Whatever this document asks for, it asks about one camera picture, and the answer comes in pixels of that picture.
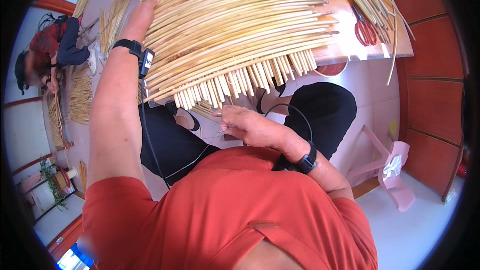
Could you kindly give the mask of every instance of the scissors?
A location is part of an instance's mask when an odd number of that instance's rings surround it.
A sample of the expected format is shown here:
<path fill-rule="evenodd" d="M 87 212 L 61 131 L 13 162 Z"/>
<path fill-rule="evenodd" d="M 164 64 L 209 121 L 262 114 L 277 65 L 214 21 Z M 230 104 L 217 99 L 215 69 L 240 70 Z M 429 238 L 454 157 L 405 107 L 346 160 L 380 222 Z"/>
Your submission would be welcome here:
<path fill-rule="evenodd" d="M 355 35 L 363 46 L 377 44 L 377 32 L 373 24 L 363 19 L 357 5 L 352 4 L 352 9 L 357 16 L 357 23 L 355 24 Z"/>

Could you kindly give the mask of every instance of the orange shirt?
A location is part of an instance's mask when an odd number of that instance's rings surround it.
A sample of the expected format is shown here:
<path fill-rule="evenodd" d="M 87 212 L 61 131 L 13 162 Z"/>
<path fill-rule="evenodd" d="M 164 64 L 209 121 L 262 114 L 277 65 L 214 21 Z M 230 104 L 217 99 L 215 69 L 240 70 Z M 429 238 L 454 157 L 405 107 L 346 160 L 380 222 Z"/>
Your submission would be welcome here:
<path fill-rule="evenodd" d="M 103 269 L 231 269 L 267 238 L 304 269 L 377 269 L 365 214 L 310 177 L 271 171 L 279 153 L 236 147 L 203 159 L 153 201 L 113 177 L 85 193 L 83 228 Z"/>

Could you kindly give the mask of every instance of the wooden table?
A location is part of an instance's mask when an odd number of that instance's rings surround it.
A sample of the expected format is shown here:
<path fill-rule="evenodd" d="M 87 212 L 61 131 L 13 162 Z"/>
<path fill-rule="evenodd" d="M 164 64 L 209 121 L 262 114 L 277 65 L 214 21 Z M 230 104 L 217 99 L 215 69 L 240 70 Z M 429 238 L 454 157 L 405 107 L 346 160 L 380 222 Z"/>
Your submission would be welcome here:
<path fill-rule="evenodd" d="M 388 51 L 388 56 L 384 53 L 380 40 L 377 37 L 377 44 L 375 46 L 363 46 L 355 36 L 354 26 L 357 23 L 357 18 L 351 9 L 353 0 L 328 0 L 329 3 L 325 5 L 316 6 L 318 12 L 325 12 L 333 10 L 332 15 L 322 16 L 319 20 L 339 20 L 338 24 L 333 25 L 332 30 L 339 31 L 339 34 L 333 35 L 336 44 L 323 46 L 320 48 L 312 49 L 315 61 L 318 66 L 328 65 L 338 62 L 345 62 L 347 60 L 367 60 L 375 58 L 391 57 L 393 53 L 394 44 L 394 32 L 389 30 L 390 39 L 392 43 L 385 44 Z M 390 11 L 393 11 L 392 7 L 383 0 L 385 6 Z M 390 16 L 392 23 L 394 22 L 393 16 Z M 398 27 L 398 42 L 396 49 L 397 57 L 411 57 L 413 56 L 413 49 L 410 43 L 410 37 L 408 35 L 407 28 L 403 24 L 400 17 L 397 17 Z"/>

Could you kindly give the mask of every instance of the plastic chair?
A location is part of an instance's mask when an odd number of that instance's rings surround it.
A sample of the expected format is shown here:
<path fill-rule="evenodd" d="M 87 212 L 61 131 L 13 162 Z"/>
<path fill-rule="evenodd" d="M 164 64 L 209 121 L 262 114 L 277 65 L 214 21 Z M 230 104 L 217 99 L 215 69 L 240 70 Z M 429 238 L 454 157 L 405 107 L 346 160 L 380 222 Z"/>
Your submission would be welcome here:
<path fill-rule="evenodd" d="M 393 160 L 395 156 L 399 154 L 402 156 L 402 166 L 405 165 L 405 162 L 409 156 L 410 145 L 402 141 L 393 141 L 392 145 L 390 146 L 390 150 L 387 150 L 387 148 L 385 148 L 385 146 L 378 140 L 377 136 L 374 135 L 371 130 L 369 130 L 366 126 L 363 126 L 362 130 L 365 134 L 367 134 L 375 148 L 380 152 L 381 157 L 380 159 L 367 165 L 350 170 L 346 177 L 351 178 L 365 172 L 379 169 L 378 181 L 381 187 L 392 199 L 395 207 L 400 212 L 408 210 L 415 201 L 415 195 L 413 194 L 412 190 L 403 184 L 400 175 L 397 177 L 386 178 L 387 175 L 383 173 L 383 169 Z M 388 137 L 391 140 L 394 140 L 394 137 L 390 132 L 388 132 Z"/>

